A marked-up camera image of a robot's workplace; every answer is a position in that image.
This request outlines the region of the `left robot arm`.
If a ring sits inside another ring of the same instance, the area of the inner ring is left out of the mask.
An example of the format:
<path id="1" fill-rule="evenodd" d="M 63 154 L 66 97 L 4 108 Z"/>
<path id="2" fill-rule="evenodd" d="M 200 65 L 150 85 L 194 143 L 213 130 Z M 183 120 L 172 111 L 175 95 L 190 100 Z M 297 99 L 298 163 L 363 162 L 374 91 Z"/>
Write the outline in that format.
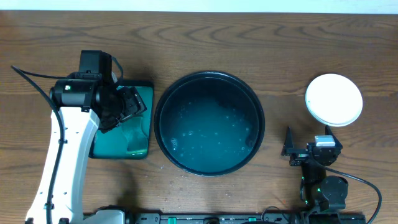
<path id="1" fill-rule="evenodd" d="M 98 131 L 107 133 L 146 111 L 134 87 L 121 87 L 112 73 L 117 60 L 100 50 L 82 50 L 79 70 L 60 78 L 44 98 L 52 108 L 52 133 L 44 171 L 26 223 L 126 222 L 120 210 L 83 215 L 89 152 Z"/>

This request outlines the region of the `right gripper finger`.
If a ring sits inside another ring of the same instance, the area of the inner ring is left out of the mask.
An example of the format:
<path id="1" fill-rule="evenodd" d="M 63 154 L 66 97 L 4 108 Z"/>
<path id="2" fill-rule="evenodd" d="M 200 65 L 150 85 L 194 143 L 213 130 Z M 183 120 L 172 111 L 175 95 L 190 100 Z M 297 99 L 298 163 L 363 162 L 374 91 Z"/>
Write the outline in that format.
<path id="1" fill-rule="evenodd" d="M 325 134 L 327 136 L 331 136 L 333 139 L 335 138 L 335 135 L 333 134 L 333 132 L 332 132 L 332 130 L 331 130 L 329 125 L 325 126 Z"/>
<path id="2" fill-rule="evenodd" d="M 281 155 L 290 156 L 294 151 L 293 136 L 290 127 L 287 127 L 284 145 L 282 147 Z"/>

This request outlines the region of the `white plate green stain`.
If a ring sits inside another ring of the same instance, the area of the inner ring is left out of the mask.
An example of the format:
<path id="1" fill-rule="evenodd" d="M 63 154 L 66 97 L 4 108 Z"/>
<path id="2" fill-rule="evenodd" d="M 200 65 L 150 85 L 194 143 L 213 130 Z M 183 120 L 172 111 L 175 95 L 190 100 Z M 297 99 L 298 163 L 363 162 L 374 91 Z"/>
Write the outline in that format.
<path id="1" fill-rule="evenodd" d="M 319 122 L 342 127 L 359 118 L 363 110 L 363 96 L 349 78 L 327 73 L 310 82 L 305 92 L 305 104 Z"/>

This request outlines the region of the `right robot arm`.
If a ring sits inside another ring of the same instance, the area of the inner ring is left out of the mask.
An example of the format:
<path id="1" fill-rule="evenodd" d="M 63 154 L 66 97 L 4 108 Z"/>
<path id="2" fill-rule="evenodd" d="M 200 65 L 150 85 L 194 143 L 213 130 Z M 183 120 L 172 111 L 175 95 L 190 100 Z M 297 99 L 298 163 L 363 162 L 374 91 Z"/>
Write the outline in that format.
<path id="1" fill-rule="evenodd" d="M 304 149 L 294 146 L 292 132 L 287 129 L 281 155 L 289 157 L 290 166 L 301 167 L 300 199 L 307 206 L 305 216 L 337 213 L 346 207 L 348 181 L 326 174 L 326 168 L 337 160 L 342 148 L 329 126 L 324 135 L 315 136 L 314 142 Z"/>

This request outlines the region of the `green yellow sponge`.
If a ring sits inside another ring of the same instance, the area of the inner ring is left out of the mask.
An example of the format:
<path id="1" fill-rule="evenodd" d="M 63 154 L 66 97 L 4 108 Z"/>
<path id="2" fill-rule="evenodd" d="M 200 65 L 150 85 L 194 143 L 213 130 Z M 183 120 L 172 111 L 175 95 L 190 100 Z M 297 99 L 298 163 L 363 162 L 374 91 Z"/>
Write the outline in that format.
<path id="1" fill-rule="evenodd" d="M 136 150 L 127 150 L 126 154 L 129 157 L 135 157 L 138 159 L 138 157 L 146 157 L 148 153 L 148 149 L 136 149 Z"/>

